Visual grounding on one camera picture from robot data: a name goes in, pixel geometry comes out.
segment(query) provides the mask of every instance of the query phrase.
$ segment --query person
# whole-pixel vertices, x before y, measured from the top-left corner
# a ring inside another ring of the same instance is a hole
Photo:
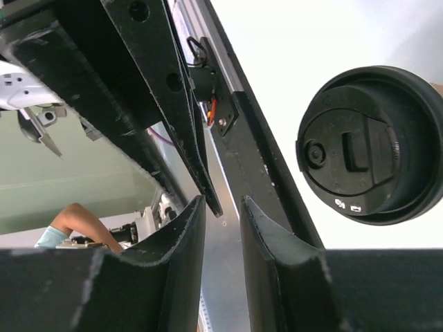
[[[79,203],[70,204],[64,208],[47,227],[35,247],[56,248],[68,239],[73,231],[79,232],[95,242],[106,244],[116,254],[123,251],[122,246],[112,237],[100,219]]]

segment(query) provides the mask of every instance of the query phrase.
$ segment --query black cable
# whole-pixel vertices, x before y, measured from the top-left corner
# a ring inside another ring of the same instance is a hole
[[[203,45],[200,44],[198,40],[196,40],[194,37],[189,36],[186,38],[186,43],[189,46],[190,51],[192,52],[192,55],[194,56],[194,60],[197,61],[198,59],[201,59],[195,49],[194,46],[196,46],[198,49],[200,49],[204,53],[204,58],[200,60],[200,62],[197,62],[195,64],[187,64],[188,66],[205,66],[206,65],[206,59],[208,57],[208,54],[206,52],[206,49]]]

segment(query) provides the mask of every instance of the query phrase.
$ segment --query icon label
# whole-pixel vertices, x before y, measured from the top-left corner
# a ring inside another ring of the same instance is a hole
[[[339,208],[342,208],[342,209],[345,209],[345,208],[346,208],[346,204],[345,204],[344,202],[342,202],[340,199],[336,199],[336,200],[335,200],[335,204],[336,204]]]
[[[353,211],[353,212],[361,212],[361,206],[351,205],[351,211]]]

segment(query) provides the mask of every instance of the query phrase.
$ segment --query orange wire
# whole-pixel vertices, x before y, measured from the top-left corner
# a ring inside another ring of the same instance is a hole
[[[211,110],[208,112],[208,126],[212,126],[215,119],[215,107],[217,106],[217,100],[213,98],[212,100],[213,106]]]

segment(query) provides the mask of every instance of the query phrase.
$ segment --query green wall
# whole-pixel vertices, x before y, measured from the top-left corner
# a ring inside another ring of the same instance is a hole
[[[104,138],[89,140],[69,113],[48,132],[62,159],[24,137],[15,111],[0,117],[0,234],[48,225],[70,203],[98,217],[150,205],[154,185]]]

